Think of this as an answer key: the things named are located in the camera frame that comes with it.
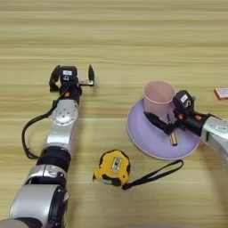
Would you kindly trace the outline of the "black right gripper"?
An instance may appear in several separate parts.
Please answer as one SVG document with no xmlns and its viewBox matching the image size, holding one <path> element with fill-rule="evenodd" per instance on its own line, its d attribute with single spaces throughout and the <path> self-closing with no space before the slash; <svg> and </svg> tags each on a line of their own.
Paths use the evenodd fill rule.
<svg viewBox="0 0 228 228">
<path fill-rule="evenodd" d="M 157 115 L 150 112 L 144 112 L 144 115 L 155 127 L 162 130 L 165 134 L 172 134 L 176 128 L 180 128 L 182 130 L 189 130 L 197 136 L 201 136 L 202 128 L 210 117 L 209 114 L 202 114 L 195 111 L 186 114 L 178 109 L 174 109 L 173 112 L 175 115 L 174 124 L 167 124 L 160 120 Z"/>
</svg>

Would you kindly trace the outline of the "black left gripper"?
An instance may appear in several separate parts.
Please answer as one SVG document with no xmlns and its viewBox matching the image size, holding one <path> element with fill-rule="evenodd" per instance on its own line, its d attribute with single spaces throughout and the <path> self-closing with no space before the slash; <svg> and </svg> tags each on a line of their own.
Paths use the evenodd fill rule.
<svg viewBox="0 0 228 228">
<path fill-rule="evenodd" d="M 59 87 L 56 85 L 60 78 L 60 65 L 57 65 L 49 80 L 49 86 L 51 92 L 58 92 Z M 89 65 L 88 68 L 88 79 L 87 80 L 78 80 L 77 82 L 64 82 L 61 86 L 62 100 L 73 100 L 76 103 L 79 103 L 80 96 L 82 95 L 83 86 L 94 86 L 94 69 L 92 65 Z"/>
</svg>

